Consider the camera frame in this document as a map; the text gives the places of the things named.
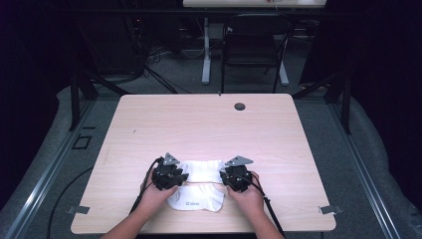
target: table top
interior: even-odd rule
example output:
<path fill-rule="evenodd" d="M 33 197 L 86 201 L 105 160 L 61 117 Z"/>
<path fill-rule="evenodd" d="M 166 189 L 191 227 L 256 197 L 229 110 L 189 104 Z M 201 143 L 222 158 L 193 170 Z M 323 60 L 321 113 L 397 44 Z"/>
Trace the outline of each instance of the table top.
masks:
<path fill-rule="evenodd" d="M 183 0 L 184 7 L 323 8 L 326 0 Z"/>
<path fill-rule="evenodd" d="M 236 110 L 237 103 L 245 109 Z M 137 95 L 120 99 L 80 204 L 90 211 L 76 214 L 72 231 L 108 232 L 127 216 L 149 166 L 166 152 L 180 161 L 253 159 L 247 167 L 259 173 L 285 231 L 335 227 L 333 216 L 318 210 L 329 203 L 291 96 Z M 225 187 L 218 189 L 225 193 L 220 211 L 165 204 L 140 233 L 253 232 Z"/>

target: black curtain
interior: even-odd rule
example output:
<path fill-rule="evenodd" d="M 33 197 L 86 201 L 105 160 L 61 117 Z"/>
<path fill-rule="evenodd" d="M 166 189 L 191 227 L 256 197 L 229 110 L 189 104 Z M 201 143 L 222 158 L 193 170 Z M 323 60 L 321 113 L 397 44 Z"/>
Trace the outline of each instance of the black curtain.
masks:
<path fill-rule="evenodd" d="M 356 51 L 363 51 L 358 53 L 361 57 L 350 76 L 351 94 L 377 128 L 388 154 L 391 174 L 407 198 L 422 209 L 420 4 L 417 1 L 328 0 L 326 8 L 357 11 L 366 17 L 320 23 L 301 83 L 323 80 L 343 69 Z M 356 48 L 359 38 L 363 38 L 365 44 Z"/>
<path fill-rule="evenodd" d="M 69 84 L 60 47 L 44 21 L 32 2 L 0 5 L 1 208 L 53 122 L 57 92 Z"/>
<path fill-rule="evenodd" d="M 54 7 L 71 9 L 124 9 L 133 8 L 126 0 L 51 0 Z M 70 17 L 54 15 L 55 19 L 68 27 L 66 34 L 72 39 L 76 49 L 83 49 L 81 54 L 90 54 L 93 66 L 90 71 L 101 75 L 133 75 L 143 74 L 144 63 L 148 52 L 142 31 L 136 26 L 136 17 L 113 16 L 103 14 L 73 15 Z"/>
<path fill-rule="evenodd" d="M 177 9 L 179 0 L 140 0 L 140 7 L 144 9 Z M 179 28 L 182 26 L 179 17 L 147 16 L 142 21 L 150 37 L 161 46 L 168 47 L 171 51 L 179 53 L 181 49 L 181 36 Z"/>

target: chair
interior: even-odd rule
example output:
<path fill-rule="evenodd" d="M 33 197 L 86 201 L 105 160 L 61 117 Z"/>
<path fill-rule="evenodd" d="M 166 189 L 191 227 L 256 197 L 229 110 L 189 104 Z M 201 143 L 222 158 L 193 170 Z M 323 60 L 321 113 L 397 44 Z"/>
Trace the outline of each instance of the chair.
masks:
<path fill-rule="evenodd" d="M 286 45 L 293 32 L 292 21 L 281 14 L 239 14 L 223 27 L 221 93 L 224 93 L 227 67 L 277 69 L 273 93 L 280 79 Z"/>

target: dark background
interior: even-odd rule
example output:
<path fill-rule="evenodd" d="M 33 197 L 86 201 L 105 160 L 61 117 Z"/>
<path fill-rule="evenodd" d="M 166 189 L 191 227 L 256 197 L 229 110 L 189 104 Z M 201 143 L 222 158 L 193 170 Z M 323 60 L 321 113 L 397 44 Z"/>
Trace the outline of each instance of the dark background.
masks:
<path fill-rule="evenodd" d="M 123 19 L 116 23 L 102 17 L 75 24 L 58 16 L 58 21 L 51 21 L 39 3 L 49 4 L 36 0 L 0 3 L 0 207 L 37 153 L 58 109 L 56 94 L 70 84 L 75 71 L 143 71 Z M 53 3 L 66 5 L 63 1 Z M 416 1 L 393 3 L 328 0 L 329 11 L 358 11 L 377 17 L 321 21 L 301 81 L 321 81 L 346 66 L 350 55 L 364 53 L 350 76 L 352 95 L 378 129 L 392 175 L 404 194 L 422 208 L 422 8 Z M 99 4 L 99 8 L 120 7 L 112 0 Z M 174 26 L 162 20 L 149 24 L 158 29 Z M 92 42 L 85 41 L 81 29 Z M 174 34 L 162 37 L 162 41 L 167 40 L 166 44 L 177 51 Z M 364 42 L 363 50 L 356 48 L 361 46 L 356 44 L 359 41 Z"/>

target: cord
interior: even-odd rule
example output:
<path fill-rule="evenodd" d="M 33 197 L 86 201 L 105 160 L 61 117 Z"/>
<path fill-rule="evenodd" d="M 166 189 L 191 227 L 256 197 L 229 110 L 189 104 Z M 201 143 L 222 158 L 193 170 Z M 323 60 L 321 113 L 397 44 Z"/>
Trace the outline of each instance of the cord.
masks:
<path fill-rule="evenodd" d="M 140 188 L 140 191 L 139 191 L 139 195 L 136 197 L 136 200 L 134 201 L 134 203 L 133 203 L 133 206 L 132 206 L 132 208 L 130 209 L 130 212 L 129 212 L 129 214 L 130 213 L 132 213 L 133 211 L 134 211 L 134 209 L 136 209 L 136 207 L 137 207 L 137 205 L 139 204 L 139 202 L 140 202 L 140 200 L 142 199 L 142 195 L 143 195 L 143 193 L 145 192 L 145 190 L 146 190 L 146 188 L 148 188 L 149 187 L 149 185 L 151 185 L 151 183 L 149 183 L 148 185 L 146 185 L 146 182 L 148 181 L 148 177 L 149 177 L 149 173 L 151 172 L 151 170 L 152 170 L 152 167 L 154 166 L 154 164 L 155 163 L 159 163 L 161 160 L 163 160 L 164 158 L 162 158 L 162 157 L 159 157 L 158 159 L 156 159 L 152 164 L 151 164 L 151 166 L 149 167 L 149 169 L 148 169 L 148 171 L 146 172 L 146 174 L 145 174 L 145 178 L 143 178 L 143 182 L 142 182 L 142 187 Z"/>
<path fill-rule="evenodd" d="M 66 185 L 66 187 L 62 190 L 62 192 L 59 195 L 59 198 L 56 200 L 56 203 L 54 204 L 53 210 L 50 213 L 50 219 L 49 219 L 49 224 L 48 224 L 48 229 L 47 229 L 47 238 L 50 238 L 50 234 L 51 234 L 51 228 L 52 228 L 52 222 L 53 222 L 53 217 L 54 217 L 54 213 L 56 211 L 57 205 L 59 204 L 60 200 L 62 199 L 62 196 L 65 194 L 65 192 L 68 190 L 68 188 L 76 181 L 78 180 L 82 175 L 84 175 L 85 173 L 93 170 L 93 166 L 90 168 L 87 168 L 86 170 L 84 170 L 83 172 L 81 172 L 78 176 L 76 176 L 71 182 L 68 183 L 68 185 Z"/>
<path fill-rule="evenodd" d="M 195 21 L 196 21 L 196 24 L 197 24 L 197 25 L 198 25 L 198 27 L 199 27 L 199 30 L 201 31 L 202 37 L 204 37 L 204 31 L 202 30 L 202 26 L 201 26 L 201 24 L 199 23 L 199 21 L 198 21 L 198 19 L 197 19 L 197 18 L 195 18 Z M 197 58 L 197 57 L 201 56 L 201 55 L 202 55 L 202 53 L 205 51 L 205 48 L 202 48 L 202 49 L 198 50 L 198 51 L 201 51 L 201 52 L 200 52 L 199 54 L 195 55 L 195 56 L 189 56 L 189 55 L 186 53 L 187 51 L 189 51 L 189 50 L 182 50 L 183 55 L 185 55 L 185 57 L 187 57 L 187 58 L 194 59 L 194 58 Z"/>
<path fill-rule="evenodd" d="M 214 47 L 216 47 L 216 46 L 218 46 L 219 44 L 221 44 L 222 43 L 222 41 L 217 41 L 217 43 L 214 43 L 212 46 L 210 46 L 210 50 L 212 49 L 212 48 L 214 48 Z M 198 53 L 197 55 L 195 55 L 195 56 L 190 56 L 190 55 L 188 55 L 187 54 L 187 52 L 193 52 L 193 51 L 200 51 L 200 53 Z M 182 50 L 182 53 L 183 53 L 183 55 L 185 56 L 185 57 L 187 57 L 187 58 L 189 58 L 189 59 L 195 59 L 195 58 L 197 58 L 197 57 L 200 57 L 203 53 L 204 53 L 204 51 L 205 51 L 205 48 L 202 48 L 202 49 L 191 49 L 191 50 Z"/>
<path fill-rule="evenodd" d="M 158 73 L 156 73 L 155 71 L 153 71 L 152 69 L 150 69 L 149 67 L 145 66 L 145 69 L 159 82 L 161 83 L 164 87 L 166 87 L 169 91 L 171 91 L 174 94 L 178 94 L 177 91 L 171 86 L 175 86 L 176 88 L 182 90 L 185 93 L 191 94 L 191 92 L 181 88 L 180 86 L 178 86 L 177 84 L 171 82 L 170 80 L 166 79 L 165 77 L 159 75 Z"/>

